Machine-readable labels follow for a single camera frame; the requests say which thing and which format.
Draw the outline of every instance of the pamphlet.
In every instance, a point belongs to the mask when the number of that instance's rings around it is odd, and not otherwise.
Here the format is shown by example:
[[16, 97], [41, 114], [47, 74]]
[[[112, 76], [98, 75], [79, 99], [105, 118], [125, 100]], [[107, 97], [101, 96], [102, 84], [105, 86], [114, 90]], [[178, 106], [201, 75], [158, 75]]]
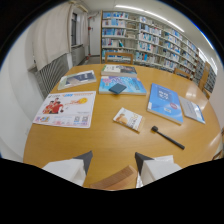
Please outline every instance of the pamphlet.
[[113, 120], [140, 132], [145, 118], [122, 107]]
[[204, 117], [202, 115], [200, 107], [197, 104], [195, 104], [195, 103], [191, 102], [190, 100], [187, 100], [181, 96], [179, 96], [179, 99], [180, 99], [180, 103], [181, 103], [181, 106], [184, 111], [184, 115], [186, 117], [190, 117], [196, 121], [199, 121], [199, 122], [205, 124]]
[[59, 82], [58, 90], [83, 85], [91, 82], [96, 82], [96, 76], [93, 70], [79, 72], [76, 74], [63, 76]]
[[71, 128], [89, 128], [96, 91], [49, 94], [33, 123]]

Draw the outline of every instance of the ceiling light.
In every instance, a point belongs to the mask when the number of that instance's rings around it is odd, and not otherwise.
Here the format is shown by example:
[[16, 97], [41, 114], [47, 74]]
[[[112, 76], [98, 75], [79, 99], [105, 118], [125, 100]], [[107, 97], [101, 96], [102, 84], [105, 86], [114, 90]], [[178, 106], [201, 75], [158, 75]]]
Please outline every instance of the ceiling light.
[[170, 21], [168, 21], [168, 23], [172, 24], [172, 25], [175, 26], [177, 29], [179, 29], [180, 31], [184, 32], [184, 30], [181, 29], [181, 28], [180, 28], [179, 26], [177, 26], [176, 24], [174, 24], [174, 23], [172, 23], [172, 22], [170, 22]]
[[149, 11], [145, 11], [145, 12], [148, 13], [148, 14], [151, 14], [151, 15], [153, 15], [153, 16], [156, 16], [156, 17], [158, 17], [158, 18], [160, 18], [160, 19], [163, 19], [163, 20], [167, 21], [167, 19], [165, 19], [165, 18], [163, 18], [162, 16], [159, 16], [159, 15], [157, 15], [157, 14], [155, 14], [155, 13], [152, 13], [152, 12], [149, 12]]
[[208, 61], [208, 58], [206, 58], [205, 54], [202, 52], [202, 50], [200, 48], [198, 48], [198, 50], [201, 52], [201, 54], [205, 57], [205, 59]]
[[212, 62], [214, 63], [214, 65], [215, 65], [216, 70], [218, 70], [217, 67], [216, 67], [216, 64], [215, 64], [215, 62], [214, 62], [214, 60], [213, 60], [213, 58], [211, 58], [211, 59], [212, 59]]
[[139, 8], [135, 8], [135, 7], [130, 7], [130, 6], [125, 6], [125, 5], [115, 5], [115, 7], [118, 7], [118, 8], [126, 8], [126, 9], [133, 9], [133, 10], [137, 10], [137, 11], [144, 11], [143, 9], [139, 9]]
[[203, 37], [205, 38], [205, 40], [207, 40], [208, 44], [210, 45], [210, 47], [212, 48], [212, 50], [214, 50], [214, 48], [212, 47], [211, 43], [209, 42], [209, 40], [207, 39], [207, 37], [201, 32], [201, 34], [203, 35]]

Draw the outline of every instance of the window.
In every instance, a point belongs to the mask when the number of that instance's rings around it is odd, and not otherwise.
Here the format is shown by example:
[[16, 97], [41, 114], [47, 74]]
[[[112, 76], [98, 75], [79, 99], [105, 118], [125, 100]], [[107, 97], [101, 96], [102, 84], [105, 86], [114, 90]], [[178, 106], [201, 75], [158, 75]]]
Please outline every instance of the window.
[[77, 21], [77, 14], [72, 14], [72, 34], [71, 34], [71, 42], [72, 46], [76, 45], [76, 21]]

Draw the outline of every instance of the radiator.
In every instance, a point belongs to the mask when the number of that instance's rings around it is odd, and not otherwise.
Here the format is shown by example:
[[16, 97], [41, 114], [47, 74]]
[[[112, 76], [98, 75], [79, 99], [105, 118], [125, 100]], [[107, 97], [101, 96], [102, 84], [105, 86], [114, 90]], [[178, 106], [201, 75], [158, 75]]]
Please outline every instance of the radiator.
[[[83, 46], [72, 48], [72, 65], [77, 66], [85, 59]], [[39, 85], [43, 98], [45, 99], [54, 86], [60, 81], [69, 70], [67, 54], [55, 59], [41, 70], [35, 72], [35, 77]]]

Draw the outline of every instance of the ceiling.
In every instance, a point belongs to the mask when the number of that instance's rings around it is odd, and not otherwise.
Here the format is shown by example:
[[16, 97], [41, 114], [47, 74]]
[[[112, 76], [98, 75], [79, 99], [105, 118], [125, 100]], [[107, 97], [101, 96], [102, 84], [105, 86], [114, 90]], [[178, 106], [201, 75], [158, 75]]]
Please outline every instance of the ceiling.
[[[215, 50], [213, 50], [206, 39], [203, 37], [201, 32], [194, 26], [194, 24], [187, 18], [185, 15], [177, 11], [176, 9], [166, 5], [165, 3], [159, 2], [157, 0], [80, 0], [90, 11], [99, 11], [99, 10], [114, 10], [114, 11], [129, 11], [135, 12], [137, 14], [142, 14], [145, 16], [149, 16], [153, 18], [154, 16], [149, 15], [144, 12], [135, 11], [131, 9], [123, 9], [123, 8], [116, 8], [115, 5], [125, 5], [125, 6], [132, 6], [136, 8], [144, 9], [145, 11], [153, 12], [157, 15], [160, 15], [170, 22], [175, 23], [179, 27], [181, 27], [184, 32], [182, 33], [186, 36], [196, 47], [200, 48], [205, 56], [208, 59], [209, 64], [213, 67], [214, 71], [216, 72], [216, 68], [214, 63], [212, 62], [211, 58], [215, 61], [217, 65], [217, 60], [219, 60]], [[156, 20], [166, 23], [164, 20], [159, 19], [158, 17], [154, 17]]]

